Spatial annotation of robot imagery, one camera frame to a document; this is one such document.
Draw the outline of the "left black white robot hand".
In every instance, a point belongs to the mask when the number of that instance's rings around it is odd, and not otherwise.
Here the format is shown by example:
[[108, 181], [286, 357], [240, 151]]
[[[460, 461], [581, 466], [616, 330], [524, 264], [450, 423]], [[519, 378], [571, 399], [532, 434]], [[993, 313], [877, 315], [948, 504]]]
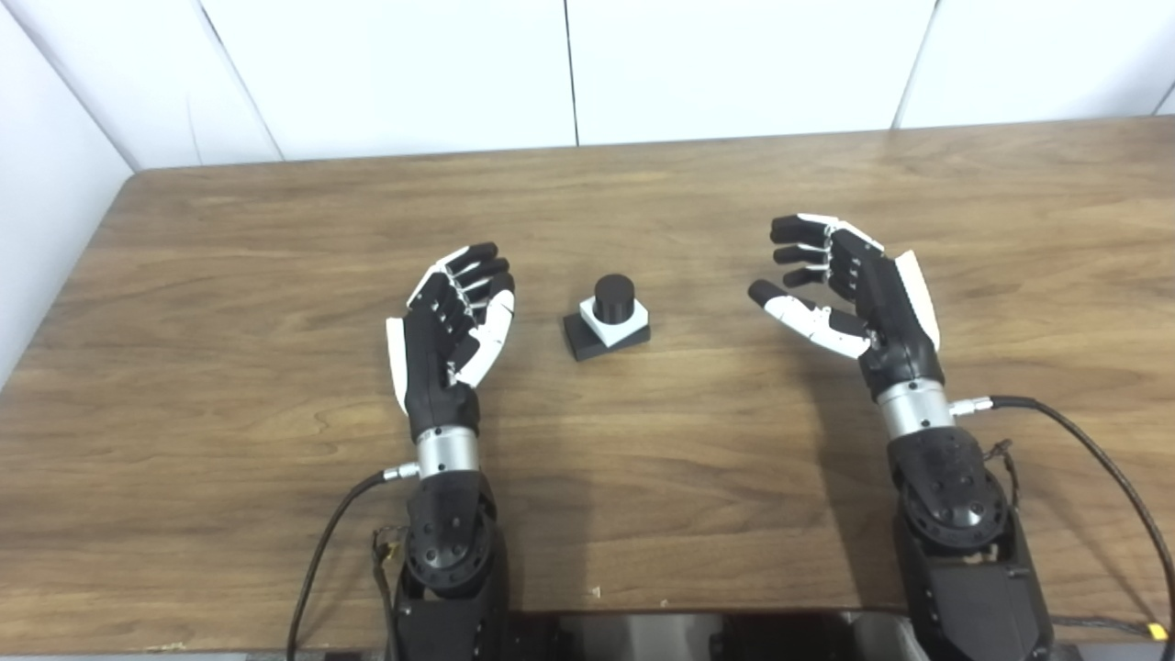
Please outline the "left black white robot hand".
[[498, 360], [515, 318], [515, 277], [494, 242], [437, 259], [387, 319], [387, 355], [412, 439], [458, 427], [479, 431], [476, 389]]

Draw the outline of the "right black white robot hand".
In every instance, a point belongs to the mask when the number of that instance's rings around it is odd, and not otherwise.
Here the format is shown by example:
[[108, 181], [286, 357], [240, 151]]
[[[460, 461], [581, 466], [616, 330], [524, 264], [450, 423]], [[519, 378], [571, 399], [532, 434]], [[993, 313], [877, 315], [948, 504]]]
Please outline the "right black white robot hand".
[[792, 268], [781, 285], [748, 286], [768, 317], [857, 360], [873, 400], [909, 382], [945, 384], [941, 333], [914, 252], [889, 255], [852, 223], [812, 213], [773, 218], [768, 240], [776, 263]]

